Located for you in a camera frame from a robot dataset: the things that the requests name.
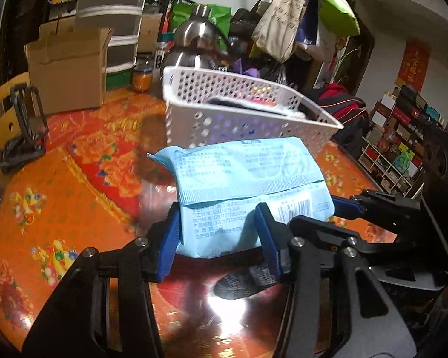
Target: white plastic basket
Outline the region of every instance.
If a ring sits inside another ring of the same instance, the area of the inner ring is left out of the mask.
[[[277,83],[216,70],[163,71],[168,146],[194,148],[235,140],[299,137],[315,158],[343,125],[304,95]],[[212,97],[259,98],[289,109],[303,104],[317,121],[206,104]]]

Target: stainless steel kettle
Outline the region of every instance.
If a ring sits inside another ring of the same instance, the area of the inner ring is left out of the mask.
[[[211,7],[196,5],[189,20],[174,32],[174,47],[164,57],[162,68],[185,66],[196,69],[216,70],[222,61],[234,58],[219,47],[221,38],[229,52],[232,47],[222,31],[209,21]]]

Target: orange floral tablecloth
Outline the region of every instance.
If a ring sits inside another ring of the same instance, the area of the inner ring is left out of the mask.
[[[46,155],[14,176],[0,206],[0,329],[17,348],[83,248],[122,247],[161,220],[176,199],[170,174],[146,158],[165,146],[164,114],[162,100],[120,89],[100,109],[49,118]],[[334,195],[374,188],[333,143],[317,162]],[[362,220],[332,221],[372,242],[394,239]],[[151,284],[168,357],[271,355],[285,287],[227,303],[209,296],[217,279],[251,262],[256,251],[214,260],[177,256],[166,281]],[[112,281],[113,329],[116,293]],[[110,344],[119,348],[119,336],[112,333]]]

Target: green bag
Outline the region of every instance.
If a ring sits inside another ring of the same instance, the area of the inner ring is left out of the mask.
[[[198,4],[177,3],[171,7],[171,31],[174,32],[180,24],[184,23],[191,16],[192,9]],[[221,7],[216,4],[207,4],[211,7],[211,16],[209,21],[218,27],[224,35],[229,36],[229,27],[231,24],[231,9],[229,7]],[[219,39],[219,46],[225,50],[226,46],[221,39]]]
[[[360,27],[346,0],[319,0],[319,16],[325,26],[339,38],[360,34]]]
[[[410,168],[410,155],[407,151],[403,151],[393,162],[400,173],[404,174]]]

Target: barcode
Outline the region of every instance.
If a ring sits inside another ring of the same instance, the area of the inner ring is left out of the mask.
[[[275,217],[275,219],[282,223],[288,223],[297,215],[308,217],[311,214],[311,201],[310,199],[304,199],[297,203],[279,206],[277,207],[277,214],[278,217]]]

